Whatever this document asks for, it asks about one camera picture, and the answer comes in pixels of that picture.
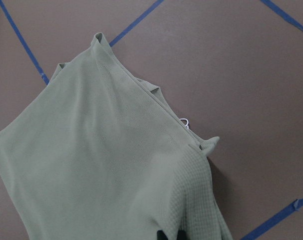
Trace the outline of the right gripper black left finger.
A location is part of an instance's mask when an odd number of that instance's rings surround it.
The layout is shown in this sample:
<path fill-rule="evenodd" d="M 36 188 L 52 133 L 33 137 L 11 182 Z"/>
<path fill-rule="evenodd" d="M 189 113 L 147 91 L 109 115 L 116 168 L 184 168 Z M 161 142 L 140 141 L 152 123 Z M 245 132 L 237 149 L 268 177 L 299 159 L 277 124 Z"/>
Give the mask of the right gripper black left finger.
<path fill-rule="evenodd" d="M 168 240 L 168 237 L 166 236 L 164 231 L 162 229 L 160 229 L 156 232 L 156 239 L 157 240 Z"/>

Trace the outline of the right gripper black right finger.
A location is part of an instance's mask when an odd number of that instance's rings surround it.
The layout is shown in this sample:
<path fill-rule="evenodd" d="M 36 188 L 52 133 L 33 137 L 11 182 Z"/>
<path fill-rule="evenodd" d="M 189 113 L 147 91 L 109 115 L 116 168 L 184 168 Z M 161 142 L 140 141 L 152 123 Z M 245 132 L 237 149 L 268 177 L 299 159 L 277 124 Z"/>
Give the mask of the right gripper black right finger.
<path fill-rule="evenodd" d="M 176 240 L 187 240 L 187 233 L 185 230 L 179 229 L 177 231 Z"/>

